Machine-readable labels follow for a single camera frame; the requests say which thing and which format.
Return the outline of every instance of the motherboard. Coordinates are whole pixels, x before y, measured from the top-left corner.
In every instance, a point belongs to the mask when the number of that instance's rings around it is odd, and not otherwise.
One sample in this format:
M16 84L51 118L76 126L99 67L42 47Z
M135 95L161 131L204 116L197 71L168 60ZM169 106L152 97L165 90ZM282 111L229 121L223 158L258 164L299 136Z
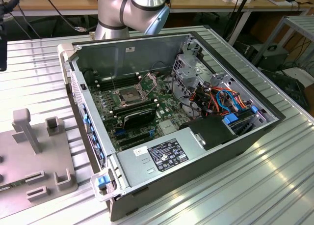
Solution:
M191 119L174 99L164 75L96 83L90 92L118 152L175 132Z

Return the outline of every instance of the blue cable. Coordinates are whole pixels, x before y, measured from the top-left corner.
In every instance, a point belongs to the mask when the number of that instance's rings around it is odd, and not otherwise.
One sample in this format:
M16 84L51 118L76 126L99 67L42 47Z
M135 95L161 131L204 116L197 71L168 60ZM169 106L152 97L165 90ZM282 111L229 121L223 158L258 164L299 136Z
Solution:
M227 90L221 90L221 91L227 93L227 94L231 97L233 103L235 104L235 106L236 106L239 110L242 110L242 109L243 109L243 108L238 104L238 102L234 99L233 95L232 95L229 91L227 91ZM227 107L223 106L223 105L220 103L220 100L219 100L219 93L220 93L221 91L217 92L217 95L216 95L217 103L218 103L218 105L219 105L221 108L224 108L224 109L227 110L229 113L231 113L230 110L229 110Z
M229 91L223 90L224 92L228 93L228 95L231 97L232 101L234 102L235 106L239 109L242 110L243 108L238 104L238 102L235 100L234 96L232 95L232 93L230 93Z
M217 95L216 95L217 103L218 103L218 105L219 105L221 108L227 110L227 111L230 113L230 110L229 110L227 107L224 107L224 106L220 103L220 100L219 100L219 93L220 93L220 92L221 92L221 91L217 92Z

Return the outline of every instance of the aluminum extrusion table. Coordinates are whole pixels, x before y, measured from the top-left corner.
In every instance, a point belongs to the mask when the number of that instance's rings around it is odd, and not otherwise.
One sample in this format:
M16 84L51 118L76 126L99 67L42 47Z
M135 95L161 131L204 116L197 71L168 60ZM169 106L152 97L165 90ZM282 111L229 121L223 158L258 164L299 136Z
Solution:
M244 154L140 208L113 224L313 224L314 119L213 30L194 30L287 117ZM89 36L10 42L8 70L0 73L0 131L12 128L13 108L29 108L35 124L49 116L65 121L78 190L0 220L0 224L110 224L89 178L92 169L63 85L60 43ZM219 71L210 56L204 59Z
M284 25L288 25L290 29L279 42L280 46L284 47L293 32L298 32L314 42L314 16L284 16L253 59L252 63L254 65L258 63L270 43L275 39ZM300 67L303 67L313 56L314 49L300 62Z

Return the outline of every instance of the white plastic part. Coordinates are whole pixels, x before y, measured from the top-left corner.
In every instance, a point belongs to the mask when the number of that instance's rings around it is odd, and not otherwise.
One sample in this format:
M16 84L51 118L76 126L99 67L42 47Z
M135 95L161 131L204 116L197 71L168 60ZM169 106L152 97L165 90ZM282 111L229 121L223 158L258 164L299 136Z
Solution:
M111 198L116 197L121 194L121 185L118 180L115 180L115 183L117 184L116 190L105 195L102 194L102 191L99 190L99 187L98 187L98 178L105 175L109 176L109 168L105 168L101 170L100 172L92 175L90 178L90 183L92 184L94 195L96 199L100 202L110 200Z

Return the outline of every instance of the blue drive bracket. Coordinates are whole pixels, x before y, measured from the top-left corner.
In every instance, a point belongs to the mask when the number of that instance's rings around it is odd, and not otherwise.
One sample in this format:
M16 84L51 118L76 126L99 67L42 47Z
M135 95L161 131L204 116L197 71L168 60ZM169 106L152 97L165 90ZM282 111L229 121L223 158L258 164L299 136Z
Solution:
M237 120L238 120L238 117L234 113L230 113L224 116L224 121L226 124L230 124Z

